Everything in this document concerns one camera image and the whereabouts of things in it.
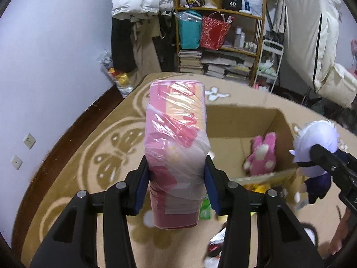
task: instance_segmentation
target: plastic wrap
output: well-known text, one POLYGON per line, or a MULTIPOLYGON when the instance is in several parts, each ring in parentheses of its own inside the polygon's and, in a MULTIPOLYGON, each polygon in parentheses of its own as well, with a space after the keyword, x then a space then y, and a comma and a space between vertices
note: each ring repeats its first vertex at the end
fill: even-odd
POLYGON ((106 51, 98 58, 100 65, 104 68, 105 73, 110 77, 112 82, 120 91, 123 98, 126 98, 132 91, 130 79, 126 72, 117 72, 114 69, 113 58, 110 51, 106 51))
POLYGON ((175 229, 197 224, 206 194, 204 86, 199 81, 156 81, 150 87, 144 138, 154 223, 175 229))

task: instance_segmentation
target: black box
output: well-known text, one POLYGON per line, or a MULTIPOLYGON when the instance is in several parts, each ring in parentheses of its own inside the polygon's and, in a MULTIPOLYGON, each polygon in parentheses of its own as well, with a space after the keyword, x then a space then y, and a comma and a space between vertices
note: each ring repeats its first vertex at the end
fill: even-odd
POLYGON ((223 0, 222 8, 239 12, 242 9, 242 0, 223 0))

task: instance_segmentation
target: pink bag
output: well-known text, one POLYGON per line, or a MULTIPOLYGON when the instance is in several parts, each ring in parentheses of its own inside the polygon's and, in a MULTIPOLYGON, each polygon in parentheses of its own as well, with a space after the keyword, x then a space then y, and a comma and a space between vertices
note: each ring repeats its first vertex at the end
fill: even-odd
POLYGON ((201 82, 163 80, 151 84, 144 147, 154 224, 159 228, 188 228, 198 222, 210 149, 205 130, 201 82))

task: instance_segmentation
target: person's hand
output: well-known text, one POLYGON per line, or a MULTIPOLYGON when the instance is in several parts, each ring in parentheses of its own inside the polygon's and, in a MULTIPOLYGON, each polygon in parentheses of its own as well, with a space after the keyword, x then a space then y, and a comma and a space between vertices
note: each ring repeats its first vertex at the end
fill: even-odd
POLYGON ((342 240, 344 240, 347 237, 347 234, 349 232, 349 226, 347 221, 350 215, 351 215, 351 211, 346 208, 346 212, 342 217, 340 223, 338 224, 335 235, 333 236, 331 243, 328 247, 328 251, 331 253, 331 255, 334 255, 342 248, 342 240))

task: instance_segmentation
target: white metal rack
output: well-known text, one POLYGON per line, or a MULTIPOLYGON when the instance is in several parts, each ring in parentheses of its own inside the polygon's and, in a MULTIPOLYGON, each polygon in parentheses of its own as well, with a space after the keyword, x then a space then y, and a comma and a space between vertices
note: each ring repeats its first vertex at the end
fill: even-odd
POLYGON ((264 78, 269 78, 271 80, 274 80, 274 83, 273 83, 273 85, 271 87, 271 90, 270 90, 270 92, 272 92, 274 87, 275 87, 276 80, 278 79, 278 73, 279 73, 279 70, 280 70, 281 60, 282 60, 283 54, 284 54, 284 46, 282 46, 281 44, 279 44, 277 42, 271 41, 271 40, 267 40, 267 39, 263 40, 262 49, 260 51, 260 57, 259 57, 258 65, 261 63, 264 50, 268 51, 268 52, 271 52, 271 53, 275 53, 275 54, 277 54, 279 56, 278 69, 276 70, 276 76, 268 74, 268 73, 263 73, 263 72, 260 72, 259 70, 257 70, 257 75, 255 76, 253 86, 257 82, 257 77, 258 76, 261 76, 261 77, 264 77, 264 78))

